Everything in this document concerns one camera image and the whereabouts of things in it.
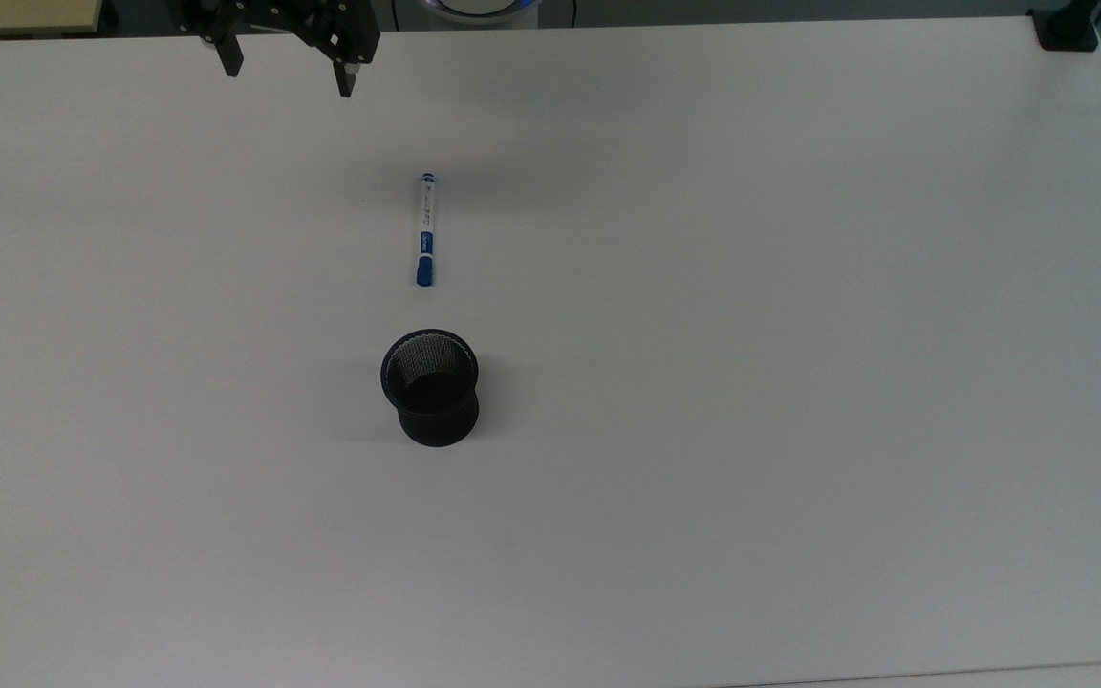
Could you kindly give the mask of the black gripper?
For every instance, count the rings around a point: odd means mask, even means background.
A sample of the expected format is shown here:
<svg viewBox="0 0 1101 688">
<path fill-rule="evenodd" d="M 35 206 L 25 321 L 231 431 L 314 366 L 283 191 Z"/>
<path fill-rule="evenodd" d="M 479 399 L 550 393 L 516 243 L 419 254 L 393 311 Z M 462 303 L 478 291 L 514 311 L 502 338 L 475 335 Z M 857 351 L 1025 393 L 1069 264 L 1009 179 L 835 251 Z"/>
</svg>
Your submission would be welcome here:
<svg viewBox="0 0 1101 688">
<path fill-rule="evenodd" d="M 244 64 L 239 34 L 246 28 L 297 36 L 333 61 L 340 97 L 353 95 L 361 65 L 371 64 L 381 36 L 370 1 L 176 1 L 175 26 L 201 39 L 232 78 Z"/>
</svg>

